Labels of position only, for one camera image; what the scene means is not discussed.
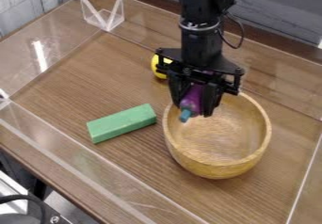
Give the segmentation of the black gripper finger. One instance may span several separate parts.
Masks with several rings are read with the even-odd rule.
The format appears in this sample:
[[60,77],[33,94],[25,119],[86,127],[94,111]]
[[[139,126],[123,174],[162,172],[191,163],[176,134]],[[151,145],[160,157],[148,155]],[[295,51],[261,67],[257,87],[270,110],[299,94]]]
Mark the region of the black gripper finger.
[[175,73],[170,73],[168,75],[168,87],[171,93],[171,99],[175,106],[180,105],[180,101],[186,92],[190,90],[191,83],[178,76]]
[[225,90],[221,85],[214,83],[205,85],[203,95],[202,95],[202,104],[203,104],[203,116],[206,118],[213,115],[214,109],[221,104],[223,93],[225,93]]

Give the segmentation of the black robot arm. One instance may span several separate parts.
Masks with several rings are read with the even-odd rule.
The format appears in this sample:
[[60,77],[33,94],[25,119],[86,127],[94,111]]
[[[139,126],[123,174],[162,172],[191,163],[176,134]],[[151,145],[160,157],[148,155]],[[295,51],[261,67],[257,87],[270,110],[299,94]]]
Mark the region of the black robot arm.
[[225,18],[235,0],[180,0],[182,46],[156,50],[156,73],[166,76],[180,121],[210,117],[223,95],[239,93],[246,71],[226,59]]

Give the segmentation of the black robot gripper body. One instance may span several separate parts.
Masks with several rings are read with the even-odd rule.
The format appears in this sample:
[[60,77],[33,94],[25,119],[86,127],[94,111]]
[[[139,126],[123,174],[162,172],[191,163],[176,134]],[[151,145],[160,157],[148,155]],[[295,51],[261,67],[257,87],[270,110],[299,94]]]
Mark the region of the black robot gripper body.
[[218,84],[225,93],[238,95],[246,71],[223,55],[223,25],[179,23],[179,28],[182,46],[156,50],[156,72],[167,77],[175,73],[191,86]]

